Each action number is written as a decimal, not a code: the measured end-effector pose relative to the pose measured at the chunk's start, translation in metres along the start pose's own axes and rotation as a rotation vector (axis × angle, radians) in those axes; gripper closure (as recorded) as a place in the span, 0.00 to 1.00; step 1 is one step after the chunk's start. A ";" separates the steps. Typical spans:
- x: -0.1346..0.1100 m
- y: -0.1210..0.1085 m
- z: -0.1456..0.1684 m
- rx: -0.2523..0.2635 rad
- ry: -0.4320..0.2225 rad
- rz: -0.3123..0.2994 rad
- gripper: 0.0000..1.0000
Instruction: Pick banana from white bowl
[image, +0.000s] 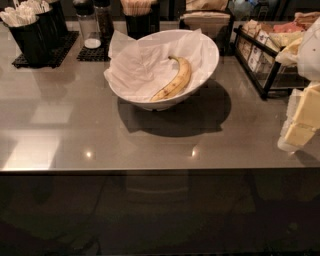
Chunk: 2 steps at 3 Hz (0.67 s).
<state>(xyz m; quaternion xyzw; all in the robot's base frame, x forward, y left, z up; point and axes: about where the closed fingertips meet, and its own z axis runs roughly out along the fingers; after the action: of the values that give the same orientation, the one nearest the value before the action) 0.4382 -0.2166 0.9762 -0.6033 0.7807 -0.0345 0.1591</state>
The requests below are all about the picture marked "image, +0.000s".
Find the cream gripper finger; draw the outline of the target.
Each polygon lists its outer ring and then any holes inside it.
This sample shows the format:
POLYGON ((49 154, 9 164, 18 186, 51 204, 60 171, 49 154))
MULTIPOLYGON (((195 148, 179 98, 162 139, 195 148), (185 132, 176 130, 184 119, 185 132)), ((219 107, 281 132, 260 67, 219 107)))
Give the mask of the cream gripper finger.
POLYGON ((302 149, 315 135, 316 129, 305 125, 296 125, 285 121, 280 132, 277 146, 286 152, 302 149))

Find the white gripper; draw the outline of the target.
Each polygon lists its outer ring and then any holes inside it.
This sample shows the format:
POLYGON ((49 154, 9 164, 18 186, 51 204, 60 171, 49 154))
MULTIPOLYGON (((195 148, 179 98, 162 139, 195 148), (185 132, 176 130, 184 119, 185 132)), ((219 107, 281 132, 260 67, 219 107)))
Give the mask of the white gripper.
MULTIPOLYGON (((320 81, 320 18, 276 56, 284 66, 297 66, 298 74, 309 81, 320 81)), ((289 97, 287 118, 290 123, 320 128, 320 84, 310 83, 294 89, 289 97)))

